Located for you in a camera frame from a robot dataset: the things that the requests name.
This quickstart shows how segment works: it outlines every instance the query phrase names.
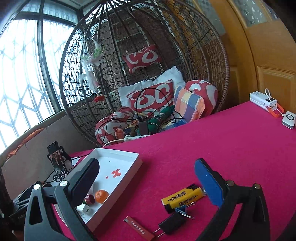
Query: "white pillow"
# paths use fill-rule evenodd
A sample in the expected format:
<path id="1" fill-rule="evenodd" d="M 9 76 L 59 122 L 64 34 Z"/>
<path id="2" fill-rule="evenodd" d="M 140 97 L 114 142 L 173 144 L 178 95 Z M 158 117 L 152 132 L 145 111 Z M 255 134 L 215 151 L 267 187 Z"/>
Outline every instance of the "white pillow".
<path id="1" fill-rule="evenodd" d="M 177 69 L 176 66 L 168 69 L 166 72 L 160 75 L 156 80 L 153 81 L 153 84 L 160 84 L 168 80 L 173 80 L 174 91 L 176 90 L 177 86 L 184 88 L 186 85 L 185 81 L 183 80 L 182 73 Z"/>
<path id="2" fill-rule="evenodd" d="M 126 97 L 129 93 L 131 93 L 133 91 L 137 91 L 137 90 L 142 90 L 144 88 L 148 88 L 150 86 L 160 84 L 160 83 L 166 82 L 168 80 L 173 80 L 174 92 L 175 92 L 177 86 L 181 86 L 182 88 L 184 88 L 186 85 L 185 81 L 183 80 L 182 73 L 180 72 L 180 70 L 177 69 L 176 66 L 174 66 L 173 68 L 165 71 L 162 75 L 160 75 L 154 81 L 147 80 L 147 81 L 143 81 L 143 82 L 136 83 L 133 85 L 119 87 L 118 94 L 119 94 L 121 105 L 131 107 L 130 99 L 128 99 Z"/>
<path id="3" fill-rule="evenodd" d="M 143 81 L 133 85 L 118 87 L 118 94 L 119 94 L 121 105 L 131 107 L 130 99 L 128 99 L 126 96 L 133 91 L 142 90 L 152 85 L 154 85 L 153 81 L 147 80 L 147 81 Z"/>

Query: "red tablecloth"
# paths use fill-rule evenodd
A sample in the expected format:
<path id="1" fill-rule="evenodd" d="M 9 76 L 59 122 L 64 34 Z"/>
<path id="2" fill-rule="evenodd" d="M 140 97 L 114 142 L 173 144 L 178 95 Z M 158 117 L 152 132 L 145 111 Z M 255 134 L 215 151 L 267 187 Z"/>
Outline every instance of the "red tablecloth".
<path id="1" fill-rule="evenodd" d="M 144 240 L 123 220 L 131 216 L 149 231 L 169 215 L 161 199 L 199 184 L 194 162 L 204 158 L 224 179 L 238 185 L 263 187 L 271 226 L 271 240 L 284 230 L 296 210 L 296 129 L 251 102 L 192 123 L 108 148 L 137 152 L 143 165 L 95 230 L 100 241 Z M 162 241 L 194 241 L 217 210 L 208 197 L 188 208 L 195 220 Z M 223 237 L 229 235 L 238 207 Z"/>

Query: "yellow lighter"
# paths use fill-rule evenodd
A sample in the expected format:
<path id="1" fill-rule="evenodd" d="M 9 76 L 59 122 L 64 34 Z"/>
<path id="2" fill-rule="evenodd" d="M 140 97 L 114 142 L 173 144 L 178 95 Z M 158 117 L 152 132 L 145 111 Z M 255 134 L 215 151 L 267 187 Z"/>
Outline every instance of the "yellow lighter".
<path id="1" fill-rule="evenodd" d="M 176 192 L 168 197 L 161 200 L 163 206 L 168 213 L 172 213 L 176 207 L 180 207 L 184 204 L 189 205 L 192 202 L 201 199 L 205 193 L 201 188 L 197 187 L 195 184 L 186 187 L 179 192 Z"/>

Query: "smartphone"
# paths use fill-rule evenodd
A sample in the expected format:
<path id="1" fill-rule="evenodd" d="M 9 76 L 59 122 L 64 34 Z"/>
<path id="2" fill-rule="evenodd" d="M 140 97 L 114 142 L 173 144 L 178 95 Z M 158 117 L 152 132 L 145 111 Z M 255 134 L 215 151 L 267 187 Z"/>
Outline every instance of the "smartphone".
<path id="1" fill-rule="evenodd" d="M 59 150 L 59 144 L 57 143 L 57 141 L 50 144 L 47 147 L 47 150 L 56 174 L 60 175 L 64 167 L 63 167 L 63 158 Z"/>

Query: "striped cloth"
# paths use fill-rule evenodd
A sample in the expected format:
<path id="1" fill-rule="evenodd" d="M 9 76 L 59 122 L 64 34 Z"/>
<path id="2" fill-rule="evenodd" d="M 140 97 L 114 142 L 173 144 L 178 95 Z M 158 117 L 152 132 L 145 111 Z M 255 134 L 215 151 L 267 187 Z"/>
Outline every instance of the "striped cloth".
<path id="1" fill-rule="evenodd" d="M 200 118 L 205 109 L 204 99 L 178 86 L 174 94 L 175 111 L 179 112 L 187 122 Z"/>

